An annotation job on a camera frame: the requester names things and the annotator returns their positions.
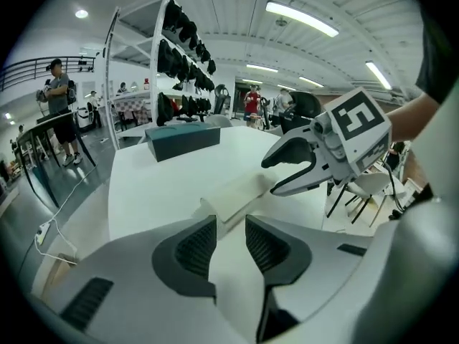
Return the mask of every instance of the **brick wall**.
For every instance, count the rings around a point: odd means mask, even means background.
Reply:
[[[316,97],[320,101],[321,105],[324,106],[326,103],[329,103],[332,100],[338,98],[339,95],[317,95]],[[378,104],[382,108],[384,113],[389,113],[400,107],[398,105],[391,105],[389,103],[383,102],[378,102]],[[407,178],[411,178],[420,187],[424,187],[427,184],[427,179],[425,178],[424,171],[420,168],[419,164],[416,161],[416,157],[412,153],[412,151],[408,153],[407,162],[404,167],[402,182],[405,182]]]

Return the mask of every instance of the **black cable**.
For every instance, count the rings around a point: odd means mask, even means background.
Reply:
[[[34,241],[35,241],[35,236],[32,239],[32,242],[30,242],[30,245],[27,248],[26,254],[24,255],[24,258],[22,259],[21,266],[19,267],[19,271],[17,272],[16,280],[19,280],[19,275],[21,274],[22,267],[24,266],[24,263],[26,262],[26,258],[27,258],[27,255],[29,254],[30,249],[34,245]]]
[[[395,193],[395,183],[394,183],[394,176],[392,175],[392,169],[389,167],[389,165],[385,162],[382,163],[385,169],[387,169],[387,172],[389,172],[389,178],[390,178],[390,183],[392,184],[392,191],[394,192],[394,202],[395,206],[401,213],[404,212],[404,207],[400,204],[399,199],[397,198],[397,195]]]

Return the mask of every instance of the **black cap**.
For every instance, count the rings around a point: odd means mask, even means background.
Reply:
[[[51,64],[49,64],[49,69],[53,70],[56,65],[61,65],[62,66],[62,61],[60,59],[52,60]]]

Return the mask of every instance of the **black sleeve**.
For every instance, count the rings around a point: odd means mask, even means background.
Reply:
[[[435,101],[442,103],[458,78],[458,55],[437,24],[423,11],[421,16],[424,22],[424,57],[416,85]]]

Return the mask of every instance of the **round recessed light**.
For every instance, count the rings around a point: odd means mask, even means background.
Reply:
[[[75,13],[75,16],[76,16],[77,18],[80,18],[80,19],[86,18],[86,17],[87,17],[87,11],[85,11],[85,10],[78,10],[78,11]]]

